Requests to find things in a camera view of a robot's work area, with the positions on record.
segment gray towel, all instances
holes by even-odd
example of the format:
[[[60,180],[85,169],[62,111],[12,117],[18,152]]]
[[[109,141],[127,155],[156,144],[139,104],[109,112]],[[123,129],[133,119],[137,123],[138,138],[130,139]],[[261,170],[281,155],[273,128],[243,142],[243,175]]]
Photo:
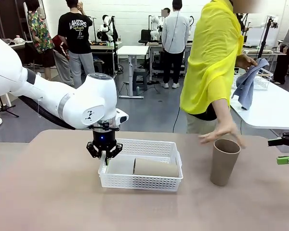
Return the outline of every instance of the gray towel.
[[[254,92],[254,79],[258,71],[265,67],[269,66],[269,63],[266,59],[257,59],[256,61],[258,66],[251,66],[251,68],[242,76],[237,78],[236,86],[237,89],[233,94],[232,98],[237,95],[239,96],[239,102],[242,104],[242,109],[249,110],[252,103],[252,96]]]

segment white basket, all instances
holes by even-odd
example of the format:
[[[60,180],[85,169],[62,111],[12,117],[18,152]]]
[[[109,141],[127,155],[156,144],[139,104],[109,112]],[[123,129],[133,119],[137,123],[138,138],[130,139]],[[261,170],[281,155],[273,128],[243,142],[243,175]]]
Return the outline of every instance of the white basket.
[[[232,89],[237,89],[236,80],[246,71],[240,68],[235,68],[235,76],[232,84]],[[254,90],[267,90],[269,83],[272,80],[273,73],[261,68],[254,79]]]
[[[178,191],[182,174],[182,162],[177,146],[173,142],[140,141],[117,139],[123,144],[122,152],[105,165],[105,156],[101,159],[98,173],[104,188],[143,189],[159,191]],[[133,175],[135,158],[177,164],[179,177],[153,177]]]

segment yellow fabric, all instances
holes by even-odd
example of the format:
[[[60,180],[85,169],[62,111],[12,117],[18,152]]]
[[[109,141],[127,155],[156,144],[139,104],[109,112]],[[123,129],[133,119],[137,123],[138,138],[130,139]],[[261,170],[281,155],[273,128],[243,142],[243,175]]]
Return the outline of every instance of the yellow fabric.
[[[213,0],[197,22],[188,70],[181,94],[181,108],[187,113],[204,113],[210,103],[227,99],[237,55],[243,48],[241,26],[229,0]]]

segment black pants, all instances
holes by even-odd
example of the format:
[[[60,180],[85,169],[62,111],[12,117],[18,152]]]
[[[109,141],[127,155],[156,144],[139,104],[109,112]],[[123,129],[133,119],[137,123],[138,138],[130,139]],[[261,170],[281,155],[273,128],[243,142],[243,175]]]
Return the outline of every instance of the black pants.
[[[170,79],[171,65],[173,64],[173,82],[178,83],[184,52],[179,54],[164,53],[164,83]]]
[[[280,51],[283,52],[284,46],[280,47]],[[284,84],[286,82],[285,77],[289,67],[289,48],[286,55],[279,55],[277,57],[277,64],[274,72],[274,81]]]

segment shoe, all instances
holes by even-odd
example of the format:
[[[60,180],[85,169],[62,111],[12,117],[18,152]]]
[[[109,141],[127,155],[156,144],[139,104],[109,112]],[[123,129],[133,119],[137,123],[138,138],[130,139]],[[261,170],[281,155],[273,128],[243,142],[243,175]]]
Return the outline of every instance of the shoe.
[[[177,89],[179,86],[180,86],[180,84],[179,84],[179,83],[173,83],[173,86],[172,86],[172,88],[173,88],[173,89]]]
[[[168,88],[169,88],[169,85],[168,85],[168,83],[161,83],[161,86],[162,86],[163,88],[166,88],[166,89],[168,89]]]

